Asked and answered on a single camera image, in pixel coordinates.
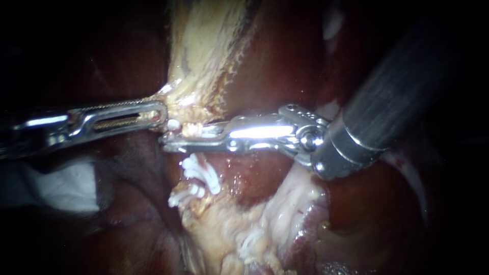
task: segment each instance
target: dark background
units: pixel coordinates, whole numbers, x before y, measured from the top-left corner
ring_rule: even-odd
[[[365,5],[386,22],[386,36],[399,33],[393,29],[404,28],[426,9],[440,12],[452,26],[464,57],[460,79],[425,118],[428,135],[439,146],[444,165],[438,185],[443,215],[431,258],[426,259],[425,273],[476,272],[486,261],[485,202],[489,201],[485,193],[489,183],[489,106],[487,84],[482,83],[487,79],[487,50],[481,45],[488,32],[479,22],[482,9],[471,2],[375,1]],[[117,29],[128,20],[139,22],[145,18],[143,21],[148,24],[158,22],[165,14],[165,4],[7,2],[2,3],[0,14],[0,107],[5,115],[37,105],[94,103],[89,96],[79,96],[80,87],[56,91],[48,99],[45,94],[52,93],[57,79],[66,76],[66,68],[83,64],[87,47],[101,31],[107,27]],[[165,42],[164,23],[154,30],[162,37],[158,43]],[[163,63],[166,54],[161,54]],[[164,65],[158,70],[164,74]],[[138,93],[149,95],[154,91],[155,87],[143,86]],[[132,94],[132,91],[107,93],[97,100],[128,99]]]

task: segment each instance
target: white suture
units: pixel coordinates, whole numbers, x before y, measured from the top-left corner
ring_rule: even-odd
[[[421,208],[421,216],[423,217],[423,221],[425,223],[428,222],[428,205],[426,198],[426,191],[423,186],[423,181],[421,180],[418,170],[411,164],[409,159],[402,152],[395,152],[392,150],[387,151],[382,154],[381,159],[385,161],[390,166],[397,169],[409,183],[411,188],[416,193],[418,197],[419,206]],[[403,161],[403,165],[398,166],[397,160],[400,159]]]
[[[191,184],[188,187],[188,190],[180,191],[180,192],[172,192],[170,194],[170,197],[168,198],[168,206],[170,207],[175,207],[178,206],[178,204],[187,204],[191,199],[193,199],[197,192],[199,191],[199,188],[196,184]]]
[[[205,167],[199,164],[197,156],[191,154],[190,157],[182,161],[182,168],[184,177],[196,178],[204,182],[213,195],[219,194],[221,191],[221,185],[219,184],[218,174],[215,172],[214,167],[208,162],[204,163]]]

